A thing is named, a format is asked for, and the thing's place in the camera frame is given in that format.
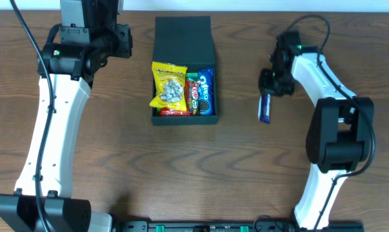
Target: blue snack bar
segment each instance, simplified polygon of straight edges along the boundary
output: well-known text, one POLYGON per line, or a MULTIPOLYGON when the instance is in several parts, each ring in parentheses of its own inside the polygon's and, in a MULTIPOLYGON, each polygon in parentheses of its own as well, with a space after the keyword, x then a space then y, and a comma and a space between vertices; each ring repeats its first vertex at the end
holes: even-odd
POLYGON ((266 93, 260 96, 259 113, 257 113, 257 116, 259 117, 259 121, 269 124, 270 123, 269 114, 270 114, 270 94, 266 93))
POLYGON ((200 115, 213 115, 213 68, 207 68, 198 72, 200 79, 200 100, 199 109, 200 115))

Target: open box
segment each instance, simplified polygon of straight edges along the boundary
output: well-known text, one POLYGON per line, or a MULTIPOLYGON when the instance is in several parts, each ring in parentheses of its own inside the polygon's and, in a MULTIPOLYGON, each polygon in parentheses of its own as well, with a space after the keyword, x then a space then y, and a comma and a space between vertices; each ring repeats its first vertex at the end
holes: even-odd
POLYGON ((213 68, 214 115, 189 117, 158 117, 152 110, 154 126, 216 124, 217 91, 215 53, 210 17, 156 17, 153 61, 187 66, 187 73, 213 68))

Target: white background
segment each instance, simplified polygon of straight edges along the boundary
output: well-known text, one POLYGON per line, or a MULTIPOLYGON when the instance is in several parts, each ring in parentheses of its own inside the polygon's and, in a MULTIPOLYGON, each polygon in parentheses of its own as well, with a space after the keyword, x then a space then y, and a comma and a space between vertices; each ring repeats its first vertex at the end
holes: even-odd
MULTIPOLYGON (((15 1, 20 9, 59 9, 59 0, 15 1)), ((389 0, 125 0, 124 10, 389 12, 389 0)))

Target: table surface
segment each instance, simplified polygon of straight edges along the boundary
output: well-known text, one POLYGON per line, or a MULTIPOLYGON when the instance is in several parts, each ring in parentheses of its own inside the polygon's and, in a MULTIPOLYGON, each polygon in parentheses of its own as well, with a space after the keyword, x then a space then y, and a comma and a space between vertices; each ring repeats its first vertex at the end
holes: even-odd
MULTIPOLYGON (((123 220, 253 220, 288 217, 303 194, 310 163, 305 138, 314 107, 300 85, 272 98, 271 124, 257 120, 261 68, 275 37, 304 13, 123 12, 134 38, 130 59, 109 58, 95 75, 74 158, 74 198, 123 220), (219 123, 151 123, 156 16, 211 15, 217 51, 219 123)), ((324 49, 336 76, 375 104, 372 167, 348 179, 331 219, 362 220, 389 231, 389 14, 323 14, 332 34, 324 49)), ((23 12, 40 47, 60 12, 23 12)), ((300 24, 304 44, 324 25, 300 24)), ((39 101, 36 54, 16 16, 0 11, 0 193, 12 193, 30 147, 39 101)), ((9 227, 0 219, 0 231, 9 227)))

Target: yellow snack bag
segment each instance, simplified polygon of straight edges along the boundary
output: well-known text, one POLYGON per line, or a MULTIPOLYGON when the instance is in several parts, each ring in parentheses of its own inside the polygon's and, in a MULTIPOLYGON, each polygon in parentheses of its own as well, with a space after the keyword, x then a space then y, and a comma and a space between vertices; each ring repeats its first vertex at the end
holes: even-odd
POLYGON ((153 62, 156 93, 150 106, 186 111, 184 85, 186 83, 187 67, 173 64, 153 62))

